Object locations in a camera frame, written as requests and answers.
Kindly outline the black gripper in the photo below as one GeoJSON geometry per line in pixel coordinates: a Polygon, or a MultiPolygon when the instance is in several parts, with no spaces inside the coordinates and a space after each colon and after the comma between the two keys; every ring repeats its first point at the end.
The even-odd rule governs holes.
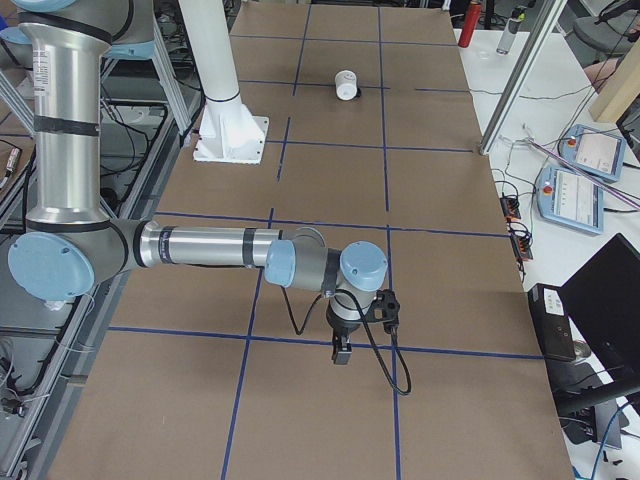
{"type": "Polygon", "coordinates": [[[358,329],[358,321],[344,319],[331,308],[326,311],[326,319],[333,331],[331,360],[337,365],[347,365],[352,353],[349,339],[351,334],[358,329]]]}

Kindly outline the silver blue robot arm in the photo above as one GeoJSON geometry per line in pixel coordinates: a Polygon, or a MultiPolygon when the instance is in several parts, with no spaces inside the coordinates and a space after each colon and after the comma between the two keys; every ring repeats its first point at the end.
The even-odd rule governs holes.
{"type": "Polygon", "coordinates": [[[122,272],[160,264],[260,268],[282,289],[327,298],[332,359],[345,364],[350,336],[382,323],[397,332],[398,303],[383,288],[387,258],[372,243],[327,247],[312,228],[163,226],[110,217],[100,204],[102,57],[154,50],[149,1],[21,1],[19,27],[33,52],[37,202],[10,247],[18,285],[44,301],[66,301],[122,272]]]}

